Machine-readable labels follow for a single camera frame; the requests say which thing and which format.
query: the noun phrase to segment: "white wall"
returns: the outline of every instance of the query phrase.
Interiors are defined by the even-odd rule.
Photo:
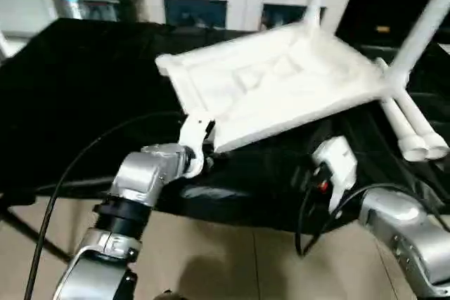
[[[31,36],[55,19],[49,0],[0,0],[0,27],[6,34]]]

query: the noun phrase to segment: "black tablecloth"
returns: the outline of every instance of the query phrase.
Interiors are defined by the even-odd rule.
[[[34,193],[58,180],[71,159],[110,127],[154,112],[108,136],[76,166],[69,180],[113,176],[127,153],[177,140],[184,116],[154,59],[232,39],[239,32],[60,19],[0,67],[1,192]],[[394,51],[359,47],[370,57]],[[436,130],[450,141],[450,56],[429,46],[409,92]],[[377,103],[245,146],[216,160],[210,172],[165,188],[158,209],[198,219],[293,230],[309,169],[309,154],[325,139],[344,135],[358,159],[358,185],[395,182],[418,191],[446,211],[449,175],[444,161],[404,161]],[[92,197],[97,190],[64,190]],[[306,231],[327,216],[316,198]],[[340,222],[351,221],[348,208]]]

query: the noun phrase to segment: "white plastic chair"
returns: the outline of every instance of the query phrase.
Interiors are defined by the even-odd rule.
[[[159,56],[155,62],[171,79],[187,114],[207,113],[215,120],[216,152],[381,100],[405,159],[445,156],[448,145],[405,86],[450,0],[430,0],[390,67],[383,61],[373,63],[323,32],[320,5],[321,0],[309,0],[301,22],[177,56]]]

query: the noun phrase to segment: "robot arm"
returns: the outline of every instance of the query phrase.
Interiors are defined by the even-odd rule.
[[[131,300],[141,235],[162,187],[182,177],[192,151],[179,144],[154,145],[123,161],[108,196],[94,207],[98,220],[87,230],[61,278],[53,300]]]
[[[201,150],[180,143],[145,147],[125,158],[108,196],[94,207],[96,225],[86,232],[53,300],[133,299],[137,276],[128,265],[138,258],[141,235],[162,188],[198,170],[192,164],[198,165]],[[341,144],[331,152],[331,173],[338,153],[348,156],[344,149]],[[333,176],[333,185],[347,182],[344,176]],[[359,222],[390,248],[419,299],[450,299],[450,233],[431,222],[417,201],[382,188],[369,190]]]
[[[413,198],[385,189],[364,196],[359,223],[394,254],[419,299],[450,299],[450,233]]]

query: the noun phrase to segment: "beige floor tile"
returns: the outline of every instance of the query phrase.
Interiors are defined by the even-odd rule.
[[[39,228],[48,199],[15,207],[17,215]],[[94,223],[95,201],[58,200],[48,238],[64,249],[78,245]],[[252,231],[153,212],[143,235],[143,250],[133,267],[139,282],[136,300],[166,289],[193,300],[256,300],[257,279]],[[0,230],[0,300],[23,299],[34,244],[4,225]],[[33,299],[50,299],[64,264],[47,253],[39,267]]]
[[[39,198],[28,207],[14,207],[13,211],[32,227],[39,229],[48,198]],[[95,201],[58,200],[54,209],[47,238],[56,245],[72,251],[81,240],[84,231],[94,221],[90,212]],[[34,243],[2,223],[0,227],[0,300],[23,299]],[[65,264],[45,251],[39,264],[34,300],[48,300],[64,272]]]
[[[293,234],[255,230],[261,300],[395,299],[370,234],[355,223],[325,235],[299,259]]]
[[[258,299],[251,229],[154,212],[143,241],[139,299],[166,289],[193,300]]]
[[[41,197],[33,205],[14,207],[12,210],[22,220],[39,230],[48,201],[48,198]],[[98,204],[98,200],[63,198],[57,200],[50,219],[47,238],[61,249],[73,253],[82,239],[84,231],[96,220],[96,214],[92,212],[95,204]]]
[[[0,300],[21,300],[25,294],[34,243],[9,226],[0,230]],[[65,264],[43,252],[33,300],[49,300]]]

